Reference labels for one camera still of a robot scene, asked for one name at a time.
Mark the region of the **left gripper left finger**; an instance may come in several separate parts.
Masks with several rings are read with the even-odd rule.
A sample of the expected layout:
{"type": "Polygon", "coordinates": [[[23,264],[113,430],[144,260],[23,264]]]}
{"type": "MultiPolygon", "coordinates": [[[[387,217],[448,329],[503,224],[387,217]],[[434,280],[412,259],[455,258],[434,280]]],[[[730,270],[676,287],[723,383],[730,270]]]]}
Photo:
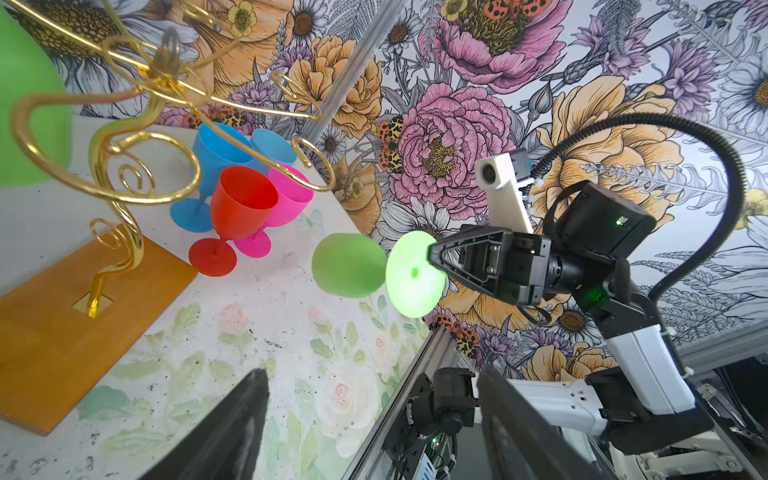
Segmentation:
{"type": "Polygon", "coordinates": [[[251,479],[269,400],[268,375],[251,370],[144,479],[251,479]]]}

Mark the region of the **red wine glass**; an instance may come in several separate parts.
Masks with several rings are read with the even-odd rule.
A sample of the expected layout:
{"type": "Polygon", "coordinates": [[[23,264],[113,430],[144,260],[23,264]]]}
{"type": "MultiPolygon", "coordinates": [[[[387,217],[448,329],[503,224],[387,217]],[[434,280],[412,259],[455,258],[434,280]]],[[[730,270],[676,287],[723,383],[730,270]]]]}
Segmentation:
{"type": "Polygon", "coordinates": [[[219,238],[204,238],[189,250],[189,261],[199,273],[222,277],[237,265],[230,242],[255,234],[278,203],[278,192],[263,174],[245,166],[222,171],[216,185],[210,215],[219,238]]]}

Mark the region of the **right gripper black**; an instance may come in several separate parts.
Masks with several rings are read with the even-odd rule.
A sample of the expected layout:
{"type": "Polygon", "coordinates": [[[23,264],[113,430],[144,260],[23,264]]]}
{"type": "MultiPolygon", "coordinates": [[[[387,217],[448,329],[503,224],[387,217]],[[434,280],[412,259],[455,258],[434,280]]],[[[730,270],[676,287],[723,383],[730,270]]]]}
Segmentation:
{"type": "Polygon", "coordinates": [[[585,277],[578,259],[556,251],[548,237],[488,225],[462,227],[438,240],[428,247],[427,259],[470,290],[517,306],[536,306],[543,299],[571,293],[585,277]],[[472,246],[501,240],[499,275],[461,265],[472,246]]]}

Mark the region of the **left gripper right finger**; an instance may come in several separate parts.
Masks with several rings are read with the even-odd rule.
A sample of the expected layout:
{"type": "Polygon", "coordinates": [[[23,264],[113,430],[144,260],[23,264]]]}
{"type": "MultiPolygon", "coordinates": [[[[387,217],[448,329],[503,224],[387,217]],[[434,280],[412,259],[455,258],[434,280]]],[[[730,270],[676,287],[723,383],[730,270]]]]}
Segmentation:
{"type": "Polygon", "coordinates": [[[476,382],[493,479],[599,479],[600,472],[556,431],[589,435],[606,428],[602,404],[583,380],[538,382],[504,378],[486,369],[476,382]]]}

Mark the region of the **pink wine glass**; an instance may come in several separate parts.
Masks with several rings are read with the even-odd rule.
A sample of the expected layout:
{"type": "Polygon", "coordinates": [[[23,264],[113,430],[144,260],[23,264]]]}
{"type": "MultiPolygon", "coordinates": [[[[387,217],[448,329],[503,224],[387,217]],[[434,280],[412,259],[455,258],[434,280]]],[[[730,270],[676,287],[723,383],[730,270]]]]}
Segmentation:
{"type": "Polygon", "coordinates": [[[263,226],[253,235],[234,242],[239,252],[250,258],[264,258],[272,248],[266,229],[282,227],[295,220],[313,200],[314,192],[271,169],[267,175],[278,193],[277,205],[263,226]]]}

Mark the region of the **blue wine glass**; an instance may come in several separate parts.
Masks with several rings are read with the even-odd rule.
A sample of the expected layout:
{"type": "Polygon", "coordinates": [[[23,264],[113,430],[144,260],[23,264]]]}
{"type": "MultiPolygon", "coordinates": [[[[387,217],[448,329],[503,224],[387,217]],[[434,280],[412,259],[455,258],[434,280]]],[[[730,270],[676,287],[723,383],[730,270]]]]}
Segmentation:
{"type": "Polygon", "coordinates": [[[173,222],[183,230],[204,233],[213,229],[210,206],[206,199],[213,195],[221,172],[231,166],[246,166],[253,158],[207,125],[198,128],[193,152],[201,166],[199,197],[174,202],[170,207],[170,215],[173,222]]]}
{"type": "Polygon", "coordinates": [[[297,155],[291,144],[280,135],[266,129],[255,130],[250,137],[250,146],[274,163],[293,166],[297,155]]]}

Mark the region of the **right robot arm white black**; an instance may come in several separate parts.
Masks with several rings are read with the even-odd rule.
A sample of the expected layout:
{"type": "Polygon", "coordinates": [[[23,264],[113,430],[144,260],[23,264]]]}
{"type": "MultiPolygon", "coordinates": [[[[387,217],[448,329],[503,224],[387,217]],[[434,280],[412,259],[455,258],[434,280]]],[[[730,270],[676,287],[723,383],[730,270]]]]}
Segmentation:
{"type": "Polygon", "coordinates": [[[593,321],[616,365],[579,379],[516,380],[513,389],[542,418],[600,436],[633,455],[710,430],[712,420],[685,380],[664,338],[661,315],[632,283],[628,256],[655,219],[590,181],[559,197],[541,234],[472,227],[429,241],[416,258],[462,285],[515,306],[569,294],[593,321]]]}

